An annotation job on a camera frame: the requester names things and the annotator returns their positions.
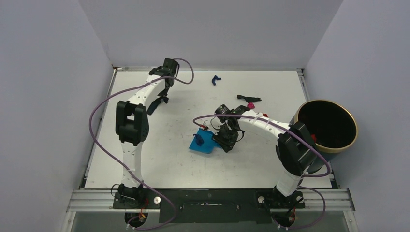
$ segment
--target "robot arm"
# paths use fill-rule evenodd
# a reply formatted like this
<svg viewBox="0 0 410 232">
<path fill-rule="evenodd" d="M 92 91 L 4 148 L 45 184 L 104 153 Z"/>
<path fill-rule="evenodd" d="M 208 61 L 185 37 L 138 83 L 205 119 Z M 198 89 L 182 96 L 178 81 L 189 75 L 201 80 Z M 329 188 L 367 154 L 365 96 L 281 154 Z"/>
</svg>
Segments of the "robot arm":
<svg viewBox="0 0 410 232">
<path fill-rule="evenodd" d="M 213 140 L 217 142 L 225 152 L 230 151 L 238 138 L 238 131 L 249 131 L 262 136 L 273 143 L 276 143 L 276 153 L 285 171 L 283 172 L 275 191 L 284 197 L 292 195 L 302 182 L 302 176 L 313 163 L 316 155 L 299 141 L 291 137 L 287 132 L 269 124 L 273 122 L 285 129 L 297 134 L 309 145 L 316 149 L 315 142 L 303 123 L 281 123 L 262 114 L 258 114 L 245 106 L 239 106 L 234 110 L 229 110 L 225 105 L 221 105 L 215 113 L 217 115 L 242 115 L 243 117 L 219 116 L 222 125 Z"/>
<path fill-rule="evenodd" d="M 121 141 L 124 163 L 141 181 L 141 149 L 149 132 L 146 109 L 157 97 L 167 96 L 169 88 L 174 84 L 173 79 L 154 80 L 163 76 L 173 77 L 178 68 L 179 64 L 175 60 L 166 58 L 163 66 L 149 72 L 145 87 L 127 101 L 119 101 L 117 104 L 116 134 Z M 118 187 L 119 194 L 140 203 L 141 199 L 137 197 L 142 198 L 141 188 L 142 185 L 124 168 L 121 185 Z"/>
</svg>

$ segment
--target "white backdrop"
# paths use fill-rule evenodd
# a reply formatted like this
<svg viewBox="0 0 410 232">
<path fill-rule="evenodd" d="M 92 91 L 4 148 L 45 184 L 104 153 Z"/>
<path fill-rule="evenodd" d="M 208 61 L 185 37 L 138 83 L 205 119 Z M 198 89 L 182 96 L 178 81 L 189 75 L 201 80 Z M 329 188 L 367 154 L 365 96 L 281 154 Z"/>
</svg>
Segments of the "white backdrop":
<svg viewBox="0 0 410 232">
<path fill-rule="evenodd" d="M 112 72 L 77 0 L 0 0 L 0 231 L 60 231 Z"/>
<path fill-rule="evenodd" d="M 114 66 L 304 68 L 342 0 L 79 2 Z"/>
<path fill-rule="evenodd" d="M 311 97 L 356 118 L 356 144 L 332 160 L 360 231 L 409 231 L 410 1 L 344 0 L 305 69 Z"/>
</svg>

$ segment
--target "metal bracket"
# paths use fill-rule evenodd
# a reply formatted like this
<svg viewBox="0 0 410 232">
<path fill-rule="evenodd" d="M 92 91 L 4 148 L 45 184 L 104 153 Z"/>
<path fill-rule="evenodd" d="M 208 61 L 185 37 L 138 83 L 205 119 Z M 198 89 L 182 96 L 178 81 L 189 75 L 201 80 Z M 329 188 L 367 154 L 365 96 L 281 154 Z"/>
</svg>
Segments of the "metal bracket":
<svg viewBox="0 0 410 232">
<path fill-rule="evenodd" d="M 359 227 L 357 226 L 356 218 L 354 217 L 353 211 L 343 211 L 343 214 L 345 215 L 346 224 L 347 228 L 349 229 L 349 232 L 359 232 Z"/>
<path fill-rule="evenodd" d="M 64 221 L 63 221 L 63 226 L 61 227 L 61 232 L 71 231 L 71 228 L 73 227 L 73 223 L 74 223 L 74 218 L 75 218 L 75 212 L 69 211 L 66 213 Z"/>
<path fill-rule="evenodd" d="M 322 211 L 320 196 L 309 190 L 300 190 L 305 199 L 305 208 L 298 211 Z M 326 211 L 354 211 L 348 189 L 318 189 L 326 200 Z M 139 212 L 140 209 L 113 209 L 114 197 L 110 190 L 75 190 L 68 205 L 68 212 Z M 159 212 L 159 209 L 144 209 L 143 212 Z M 282 212 L 286 209 L 271 209 Z"/>
</svg>

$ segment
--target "blue cloth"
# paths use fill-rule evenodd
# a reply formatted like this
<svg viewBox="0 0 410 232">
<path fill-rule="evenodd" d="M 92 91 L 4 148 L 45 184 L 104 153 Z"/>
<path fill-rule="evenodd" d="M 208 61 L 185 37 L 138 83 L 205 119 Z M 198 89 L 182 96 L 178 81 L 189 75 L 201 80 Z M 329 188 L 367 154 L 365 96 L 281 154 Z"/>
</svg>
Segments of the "blue cloth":
<svg viewBox="0 0 410 232">
<path fill-rule="evenodd" d="M 219 144 L 212 140 L 213 135 L 214 133 L 212 133 L 211 131 L 206 131 L 199 128 L 198 132 L 194 135 L 189 149 L 207 154 L 211 153 L 215 146 L 220 147 Z"/>
<path fill-rule="evenodd" d="M 220 81 L 220 80 L 222 80 L 222 78 L 215 75 L 214 78 L 212 78 L 212 84 L 216 86 L 217 83 L 215 83 L 215 81 Z"/>
</svg>

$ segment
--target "purple cable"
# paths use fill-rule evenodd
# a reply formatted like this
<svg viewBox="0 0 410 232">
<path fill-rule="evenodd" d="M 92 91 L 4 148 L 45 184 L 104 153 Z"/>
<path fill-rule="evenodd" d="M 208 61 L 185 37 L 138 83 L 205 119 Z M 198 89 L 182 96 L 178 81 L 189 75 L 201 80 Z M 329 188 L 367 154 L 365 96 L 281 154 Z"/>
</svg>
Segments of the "purple cable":
<svg viewBox="0 0 410 232">
<path fill-rule="evenodd" d="M 105 148 L 100 144 L 100 142 L 98 142 L 97 138 L 96 138 L 95 135 L 94 135 L 94 132 L 92 131 L 92 118 L 94 117 L 94 114 L 95 114 L 95 112 L 98 110 L 98 108 L 100 108 L 100 107 L 101 107 L 106 101 L 108 101 L 109 99 L 111 99 L 111 98 L 113 98 L 113 97 L 115 97 L 115 96 L 117 96 L 117 95 L 119 95 L 119 94 L 121 94 L 121 93 L 125 93 L 125 92 L 128 92 L 128 91 L 136 90 L 136 89 L 139 89 L 139 88 L 144 88 L 145 86 L 149 86 L 149 85 L 150 85 L 151 83 L 153 83 L 153 82 L 156 82 L 156 81 L 159 81 L 159 80 L 162 80 L 162 79 L 174 79 L 174 80 L 179 81 L 179 82 L 181 82 L 181 83 L 183 83 L 183 84 L 186 84 L 186 85 L 191 84 L 191 83 L 193 82 L 193 68 L 192 68 L 191 64 L 190 64 L 187 60 L 182 59 L 182 58 L 175 58 L 175 60 L 182 60 L 182 61 L 186 62 L 186 63 L 189 65 L 189 67 L 191 68 L 192 78 L 191 78 L 191 80 L 190 80 L 189 82 L 181 81 L 181 80 L 179 80 L 179 79 L 177 79 L 177 78 L 175 78 L 175 77 L 172 77 L 172 76 L 162 76 L 162 77 L 159 77 L 159 78 L 157 78 L 157 79 L 155 79 L 155 80 L 152 80 L 151 82 L 147 82 L 147 83 L 145 83 L 145 84 L 143 84 L 143 85 L 141 85 L 141 86 L 128 88 L 128 89 L 122 90 L 122 91 L 120 91 L 120 92 L 114 93 L 114 94 L 108 96 L 104 101 L 102 101 L 100 104 L 98 104 L 98 105 L 94 108 L 94 110 L 91 112 L 90 118 L 89 118 L 89 120 L 88 120 L 88 129 L 89 129 L 89 132 L 90 132 L 91 137 L 92 137 L 92 139 L 94 140 L 95 144 L 96 144 L 98 147 L 100 147 L 101 150 L 103 150 L 107 155 L 109 155 L 111 158 L 113 158 L 115 161 L 117 161 L 119 164 L 121 164 L 121 166 L 123 166 L 123 167 L 130 173 L 130 175 L 131 175 L 136 181 L 138 181 L 141 185 L 145 186 L 147 189 L 149 189 L 149 190 L 153 191 L 154 193 L 160 195 L 160 196 L 161 196 L 162 198 L 164 198 L 164 199 L 173 207 L 173 209 L 174 209 L 174 215 L 173 215 L 172 218 L 169 219 L 168 221 L 164 222 L 163 224 L 160 224 L 160 225 L 157 225 L 157 226 L 153 226 L 153 227 L 149 227 L 149 228 L 135 228 L 136 230 L 139 230 L 139 231 L 148 231 L 148 230 L 157 229 L 157 228 L 159 228 L 159 227 L 165 226 L 165 225 L 169 224 L 170 222 L 172 222 L 172 221 L 176 218 L 176 208 L 175 208 L 175 205 L 174 205 L 166 196 L 164 196 L 162 193 L 156 191 L 155 189 L 151 188 L 149 185 L 145 184 L 145 183 L 142 182 L 140 179 L 138 179 L 138 178 L 132 173 L 132 171 L 130 171 L 130 168 L 129 168 L 125 163 L 123 163 L 123 162 L 121 162 L 119 159 L 117 159 L 113 154 L 111 154 L 109 151 L 107 151 L 107 149 L 105 149 Z M 131 218 L 131 219 L 127 222 L 127 224 L 129 224 L 132 220 L 134 220 L 134 219 L 136 219 L 136 218 L 137 218 L 137 217 Z"/>
<path fill-rule="evenodd" d="M 205 118 L 205 117 L 242 117 L 242 118 L 249 118 L 249 119 L 255 119 L 255 118 L 256 118 L 256 117 L 246 116 L 246 115 L 204 115 L 204 116 L 196 117 L 196 118 L 194 118 L 192 121 L 195 123 L 195 125 L 198 125 L 199 127 L 202 127 L 199 123 L 196 122 L 196 120 L 201 119 L 201 118 Z M 319 174 L 319 175 L 310 175 L 310 174 L 307 174 L 307 175 L 301 176 L 301 178 L 303 178 L 303 177 L 324 177 L 324 176 L 327 176 L 327 175 L 330 174 L 330 166 L 329 166 L 329 164 L 327 163 L 326 159 L 325 159 L 317 150 L 315 150 L 312 146 L 310 146 L 309 144 L 307 144 L 303 139 L 301 139 L 301 138 L 300 138 L 299 136 L 297 136 L 295 133 L 293 133 L 292 131 L 290 131 L 290 130 L 288 130 L 288 129 L 286 129 L 286 128 L 280 126 L 280 125 L 277 125 L 277 124 L 275 124 L 275 123 L 273 123 L 273 122 L 271 122 L 271 121 L 269 121 L 269 120 L 266 120 L 266 119 L 264 119 L 264 118 L 258 117 L 258 118 L 256 118 L 256 119 L 257 119 L 257 120 L 260 120 L 260 121 L 262 121 L 262 122 L 267 122 L 267 123 L 269 123 L 270 125 L 272 125 L 272 126 L 274 126 L 274 127 L 276 127 L 276 128 L 279 128 L 279 129 L 281 129 L 281 130 L 284 130 L 285 132 L 289 133 L 293 138 L 297 139 L 301 144 L 305 145 L 307 148 L 309 148 L 309 150 L 311 150 L 313 153 L 315 153 L 315 154 L 323 161 L 323 163 L 325 164 L 325 166 L 326 166 L 326 168 L 327 168 L 327 172 L 324 173 L 324 174 Z"/>
<path fill-rule="evenodd" d="M 319 196 L 322 198 L 322 201 L 323 201 L 322 214 L 320 215 L 320 217 L 318 217 L 318 219 L 316 219 L 316 221 L 314 221 L 314 222 L 312 222 L 312 223 L 310 223 L 310 224 L 308 224 L 308 225 L 296 226 L 296 227 L 284 227 L 284 226 L 281 226 L 281 225 L 279 225 L 278 222 L 275 221 L 275 219 L 273 219 L 273 221 L 274 221 L 277 225 L 279 225 L 280 228 L 282 228 L 282 229 L 288 229 L 288 230 L 306 229 L 306 228 L 309 228 L 309 227 L 312 227 L 312 226 L 316 225 L 316 223 L 318 223 L 318 222 L 319 222 L 320 220 L 322 220 L 323 217 L 324 217 L 324 213 L 325 213 L 325 211 L 326 211 L 326 203 L 325 203 L 325 201 L 324 201 L 323 195 L 322 195 L 319 191 L 317 191 L 316 189 L 314 189 L 314 188 L 306 188 L 306 187 L 302 187 L 302 186 L 299 186 L 299 188 L 300 188 L 300 189 L 311 190 L 311 191 L 316 192 L 317 194 L 319 194 Z"/>
</svg>

